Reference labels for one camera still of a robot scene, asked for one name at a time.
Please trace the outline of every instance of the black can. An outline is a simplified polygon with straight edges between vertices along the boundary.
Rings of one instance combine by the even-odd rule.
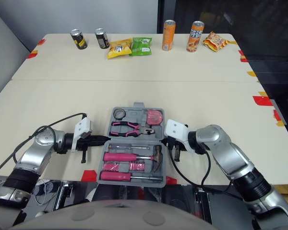
[[[78,47],[78,49],[87,48],[87,44],[86,44],[86,41],[83,37],[81,30],[78,30],[78,29],[72,30],[71,36],[73,38],[73,41],[76,43],[76,46]]]
[[[103,28],[99,28],[95,30],[95,34],[100,48],[102,49],[109,48],[110,44],[107,38],[106,31]]]

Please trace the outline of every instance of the snack bag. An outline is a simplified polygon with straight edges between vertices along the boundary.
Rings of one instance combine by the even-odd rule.
[[[210,35],[208,35],[203,43],[213,51],[217,52],[219,49],[225,47],[229,41],[214,32],[210,32]]]
[[[120,55],[131,54],[130,43],[132,39],[125,39],[115,42],[110,42],[110,50],[108,52],[108,59],[114,58]]]
[[[150,49],[151,37],[134,37],[132,39],[132,53],[129,56],[151,55]]]

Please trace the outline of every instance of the yellow snack bag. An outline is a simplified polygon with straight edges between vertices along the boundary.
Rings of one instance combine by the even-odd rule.
[[[213,51],[217,52],[219,49],[225,47],[229,43],[229,41],[214,32],[210,32],[210,34],[203,41],[203,43]]]
[[[132,39],[125,39],[115,42],[110,42],[110,50],[108,52],[108,59],[114,58],[120,55],[131,54],[130,44]]]

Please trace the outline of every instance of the soda can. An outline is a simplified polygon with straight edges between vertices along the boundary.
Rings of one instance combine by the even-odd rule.
[[[107,49],[109,48],[110,44],[107,38],[106,31],[103,28],[99,28],[95,30],[95,35],[98,41],[100,48]]]
[[[81,30],[74,29],[71,31],[73,41],[76,43],[78,49],[85,49],[87,47],[86,41],[83,37]]]
[[[174,20],[166,20],[163,27],[162,49],[171,50],[173,46],[176,22]]]
[[[189,40],[187,43],[187,50],[189,52],[195,52],[204,30],[205,24],[201,21],[195,21],[192,23]]]

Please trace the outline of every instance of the toolbox compartment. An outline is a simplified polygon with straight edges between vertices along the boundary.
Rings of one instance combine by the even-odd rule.
[[[125,117],[121,120],[117,120],[114,117],[114,111],[116,109],[123,109],[125,111]],[[163,120],[158,126],[150,126],[147,124],[147,113],[148,110],[158,110],[162,113]],[[128,121],[132,123],[138,123],[142,127],[151,127],[154,129],[153,134],[140,134],[137,137],[114,137],[110,136],[110,132],[117,133],[128,133],[132,131],[129,126],[112,126],[112,122]],[[161,143],[164,138],[165,128],[165,116],[163,109],[160,108],[145,108],[143,103],[134,103],[133,107],[115,107],[112,110],[110,124],[108,128],[108,135],[111,140],[104,144],[102,157],[99,164],[97,182],[99,184],[115,184],[115,185],[128,185],[128,186],[141,186],[141,187],[164,187],[166,184],[166,161],[167,161],[167,149]],[[162,162],[159,168],[154,172],[154,168],[157,162],[149,159],[137,159],[136,161],[104,161],[105,153],[132,153],[139,156],[150,157],[156,154],[156,146],[161,147]],[[130,147],[144,147],[149,149],[132,149]],[[135,170],[130,163],[141,164],[141,168]],[[118,171],[119,173],[131,173],[132,176],[136,177],[158,177],[160,180],[148,180],[148,179],[135,179],[132,178],[130,181],[112,181],[102,180],[102,172],[109,171],[108,166],[115,165],[115,168],[110,170]]]

